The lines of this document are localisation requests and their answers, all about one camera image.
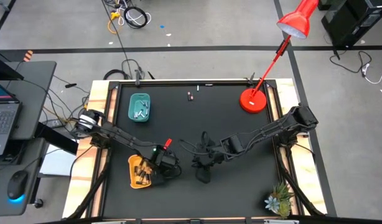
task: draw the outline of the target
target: laptop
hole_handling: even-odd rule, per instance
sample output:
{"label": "laptop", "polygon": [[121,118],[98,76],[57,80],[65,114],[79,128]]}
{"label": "laptop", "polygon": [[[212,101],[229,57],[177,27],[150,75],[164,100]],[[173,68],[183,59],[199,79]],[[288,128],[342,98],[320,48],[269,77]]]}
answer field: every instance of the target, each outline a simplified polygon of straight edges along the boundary
{"label": "laptop", "polygon": [[0,156],[16,124],[21,102],[0,85]]}

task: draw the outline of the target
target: lamp base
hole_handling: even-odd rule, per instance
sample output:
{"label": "lamp base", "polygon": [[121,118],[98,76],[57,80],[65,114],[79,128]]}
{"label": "lamp base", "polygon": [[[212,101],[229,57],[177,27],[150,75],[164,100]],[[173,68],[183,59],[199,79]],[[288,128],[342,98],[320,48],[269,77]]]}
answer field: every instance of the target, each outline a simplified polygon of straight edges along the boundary
{"label": "lamp base", "polygon": [[257,91],[252,95],[254,89],[249,88],[242,92],[240,97],[241,107],[249,113],[259,113],[267,105],[266,95],[262,91]]}

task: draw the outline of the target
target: computer mouse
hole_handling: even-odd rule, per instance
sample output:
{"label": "computer mouse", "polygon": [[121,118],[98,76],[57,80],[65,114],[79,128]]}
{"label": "computer mouse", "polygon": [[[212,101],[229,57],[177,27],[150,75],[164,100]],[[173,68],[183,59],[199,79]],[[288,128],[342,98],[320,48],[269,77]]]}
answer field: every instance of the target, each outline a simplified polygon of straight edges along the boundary
{"label": "computer mouse", "polygon": [[24,170],[14,173],[7,187],[7,196],[11,200],[21,197],[25,192],[25,186],[28,180],[28,172]]}

